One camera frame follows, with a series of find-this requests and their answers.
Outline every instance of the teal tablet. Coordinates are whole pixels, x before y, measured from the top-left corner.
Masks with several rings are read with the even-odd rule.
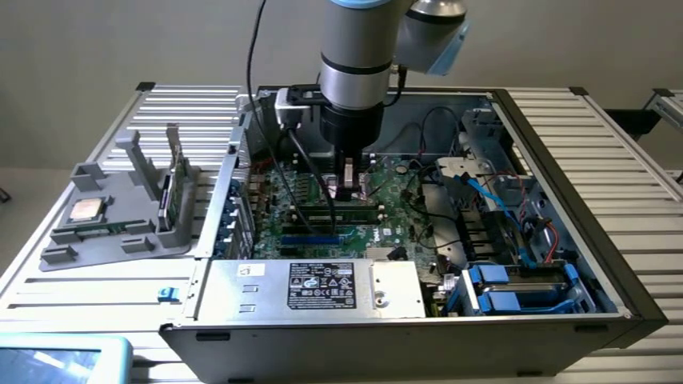
[[[130,363],[130,343],[120,337],[0,333],[2,383],[128,383]]]

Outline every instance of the motherboard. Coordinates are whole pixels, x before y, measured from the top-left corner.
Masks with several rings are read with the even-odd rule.
[[[414,261],[422,281],[437,280],[433,271],[436,253],[429,236],[429,220],[414,212],[401,193],[416,193],[412,181],[421,164],[400,157],[376,160],[360,175],[361,192],[350,201],[334,202],[337,228],[330,234],[329,213],[314,177],[293,166],[285,168],[286,182],[301,212],[317,234],[297,221],[282,181],[274,169],[252,173],[248,184],[249,204],[257,231],[254,259],[372,258]],[[330,193],[333,178],[324,174]]]

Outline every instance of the black connector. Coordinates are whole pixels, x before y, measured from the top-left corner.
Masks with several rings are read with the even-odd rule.
[[[467,185],[467,182],[469,182],[471,178],[472,178],[472,176],[469,176],[468,172],[465,172],[464,174],[460,175],[459,180],[464,186]]]
[[[401,98],[402,90],[405,89],[405,81],[408,80],[408,68],[405,66],[397,66],[397,89],[396,94],[393,95],[393,100],[384,105],[384,108],[388,108],[393,104],[397,103],[397,100]]]
[[[386,258],[394,262],[396,260],[404,260],[406,261],[408,260],[408,251],[405,250],[405,247],[400,246],[398,248],[396,248],[394,250],[392,250],[388,255],[386,255]]]
[[[409,190],[401,190],[401,200],[409,202],[413,198],[413,193]]]

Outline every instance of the gray floor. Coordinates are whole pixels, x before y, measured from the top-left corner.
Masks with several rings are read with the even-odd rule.
[[[0,204],[0,273],[64,191],[69,173],[69,170],[0,168],[0,187],[12,195],[12,200]]]

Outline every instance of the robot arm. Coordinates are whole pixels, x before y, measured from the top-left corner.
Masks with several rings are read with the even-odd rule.
[[[334,148],[338,198],[357,190],[362,148],[380,135],[392,68],[445,74],[467,32],[461,0],[328,0],[320,133]]]

